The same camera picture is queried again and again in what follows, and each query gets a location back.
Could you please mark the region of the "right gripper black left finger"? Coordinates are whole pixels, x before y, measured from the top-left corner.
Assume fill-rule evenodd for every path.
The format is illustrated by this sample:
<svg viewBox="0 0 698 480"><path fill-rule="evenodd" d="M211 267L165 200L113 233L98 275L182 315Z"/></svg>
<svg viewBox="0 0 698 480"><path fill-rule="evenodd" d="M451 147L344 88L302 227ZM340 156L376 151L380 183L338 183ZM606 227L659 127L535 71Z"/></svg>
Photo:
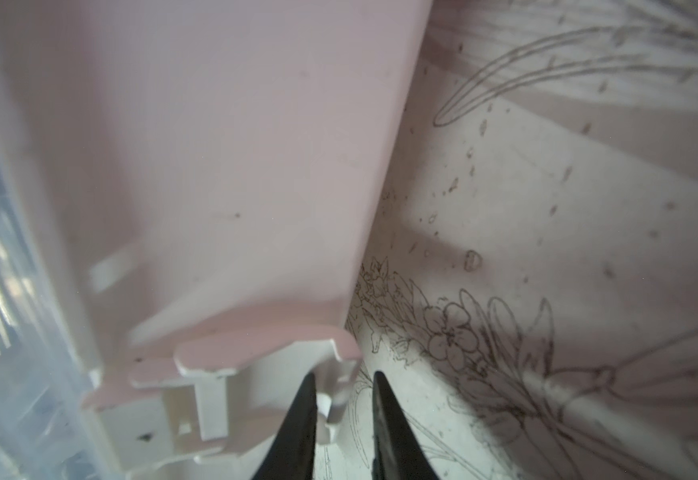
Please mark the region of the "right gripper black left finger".
<svg viewBox="0 0 698 480"><path fill-rule="evenodd" d="M318 410L316 381L308 373L253 480L313 478Z"/></svg>

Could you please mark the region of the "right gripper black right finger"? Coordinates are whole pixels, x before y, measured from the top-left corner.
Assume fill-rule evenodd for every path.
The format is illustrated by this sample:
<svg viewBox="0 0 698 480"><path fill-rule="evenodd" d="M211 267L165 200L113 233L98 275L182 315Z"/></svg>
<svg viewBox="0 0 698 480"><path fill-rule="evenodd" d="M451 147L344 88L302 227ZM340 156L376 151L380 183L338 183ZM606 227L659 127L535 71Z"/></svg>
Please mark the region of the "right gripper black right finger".
<svg viewBox="0 0 698 480"><path fill-rule="evenodd" d="M437 480L387 377L373 375L372 413L375 457L372 478Z"/></svg>

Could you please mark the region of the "white clear-lid toolbox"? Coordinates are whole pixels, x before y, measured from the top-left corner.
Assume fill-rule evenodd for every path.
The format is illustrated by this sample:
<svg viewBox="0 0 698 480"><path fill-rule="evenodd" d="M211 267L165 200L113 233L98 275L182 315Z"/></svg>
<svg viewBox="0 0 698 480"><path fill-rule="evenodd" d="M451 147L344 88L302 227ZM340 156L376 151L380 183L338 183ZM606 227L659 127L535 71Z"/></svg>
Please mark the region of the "white clear-lid toolbox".
<svg viewBox="0 0 698 480"><path fill-rule="evenodd" d="M0 1L0 479L248 479L346 329L428 1Z"/></svg>

